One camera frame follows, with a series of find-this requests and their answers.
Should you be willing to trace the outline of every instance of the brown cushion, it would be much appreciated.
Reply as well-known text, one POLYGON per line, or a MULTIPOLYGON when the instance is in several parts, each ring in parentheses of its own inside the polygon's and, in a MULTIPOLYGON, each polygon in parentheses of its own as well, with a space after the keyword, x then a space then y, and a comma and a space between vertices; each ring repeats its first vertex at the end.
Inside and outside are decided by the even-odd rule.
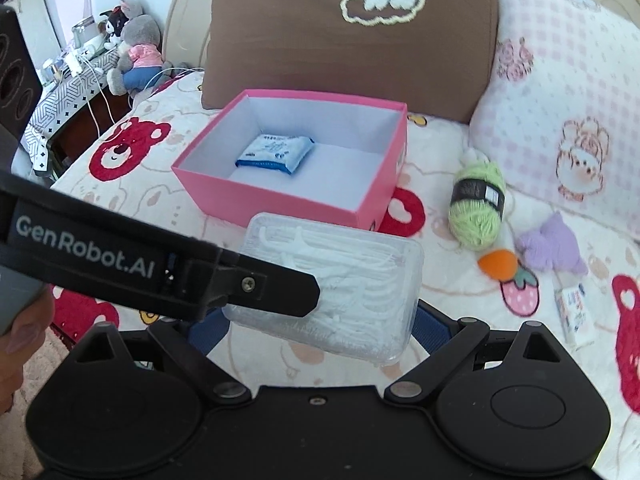
POLYGON ((497 0, 213 0, 202 105, 245 89, 314 90, 468 123, 496 29, 497 0))

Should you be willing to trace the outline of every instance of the black yarn label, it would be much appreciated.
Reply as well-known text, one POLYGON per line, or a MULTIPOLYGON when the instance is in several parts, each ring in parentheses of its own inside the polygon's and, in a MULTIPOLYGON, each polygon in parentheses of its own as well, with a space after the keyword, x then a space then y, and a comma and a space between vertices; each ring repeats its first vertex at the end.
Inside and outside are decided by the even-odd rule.
POLYGON ((478 178, 464 178, 456 182, 453 187, 450 205, 461 200, 481 200, 494 208, 500 221, 504 212, 504 193, 490 182, 478 178))

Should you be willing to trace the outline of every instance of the clear plastic container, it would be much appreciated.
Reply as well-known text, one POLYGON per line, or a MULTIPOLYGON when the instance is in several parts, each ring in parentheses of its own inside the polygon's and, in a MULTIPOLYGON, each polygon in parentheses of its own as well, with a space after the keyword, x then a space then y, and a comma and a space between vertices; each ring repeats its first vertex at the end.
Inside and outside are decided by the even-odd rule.
POLYGON ((414 240, 262 213, 239 252, 314 275, 320 300, 303 318, 227 305, 229 320, 382 365, 408 345, 424 263, 414 240))

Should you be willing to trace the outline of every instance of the strawberry print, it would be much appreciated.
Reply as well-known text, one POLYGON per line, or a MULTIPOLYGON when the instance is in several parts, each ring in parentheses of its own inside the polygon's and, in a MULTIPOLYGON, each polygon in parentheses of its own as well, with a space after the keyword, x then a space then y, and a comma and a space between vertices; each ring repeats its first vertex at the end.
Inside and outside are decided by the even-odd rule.
POLYGON ((623 274, 611 282, 620 311, 616 339, 616 361, 620 390, 628 406, 640 415, 640 290, 635 280, 623 274))
POLYGON ((516 316, 529 317, 540 306, 539 283, 536 275, 518 261, 518 270, 512 280, 502 282, 500 291, 504 304, 516 316))

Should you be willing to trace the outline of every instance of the desk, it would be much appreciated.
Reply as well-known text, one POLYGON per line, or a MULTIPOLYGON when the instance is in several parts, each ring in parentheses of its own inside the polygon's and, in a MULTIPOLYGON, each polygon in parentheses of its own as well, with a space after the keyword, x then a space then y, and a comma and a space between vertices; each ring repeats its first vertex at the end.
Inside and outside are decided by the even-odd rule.
POLYGON ((67 121, 82 110, 87 101, 100 93, 100 88, 106 88, 106 73, 117 63, 117 49, 105 52, 91 61, 94 67, 100 67, 104 71, 102 75, 94 75, 83 63, 84 70, 81 74, 76 77, 68 74, 53 90, 46 94, 43 92, 20 141, 31 157, 33 171, 37 176, 54 179, 59 176, 59 164, 55 164, 51 153, 51 139, 67 121))
MULTIPOLYGON (((130 112, 128 94, 115 96, 109 92, 108 88, 105 88, 104 95, 115 121, 121 120, 130 112)), ((113 126, 107 105, 99 93, 91 99, 91 110, 94 112, 99 132, 95 127, 89 107, 83 106, 48 140, 47 146, 49 147, 54 180, 78 160, 98 136, 113 126)))

